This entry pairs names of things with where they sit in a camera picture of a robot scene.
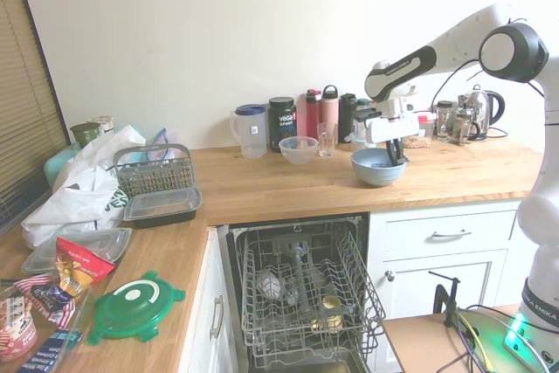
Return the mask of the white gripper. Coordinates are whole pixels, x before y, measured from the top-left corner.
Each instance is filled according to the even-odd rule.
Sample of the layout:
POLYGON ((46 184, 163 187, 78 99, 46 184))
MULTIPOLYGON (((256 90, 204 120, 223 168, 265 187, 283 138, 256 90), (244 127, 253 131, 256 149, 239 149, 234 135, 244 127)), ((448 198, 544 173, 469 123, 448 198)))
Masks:
POLYGON ((404 154, 402 138, 417 135, 419 132, 418 116, 414 113, 402 113, 388 117, 380 112, 365 114, 365 138, 367 143, 386 142, 386 150, 393 167, 405 164, 409 158, 404 154))

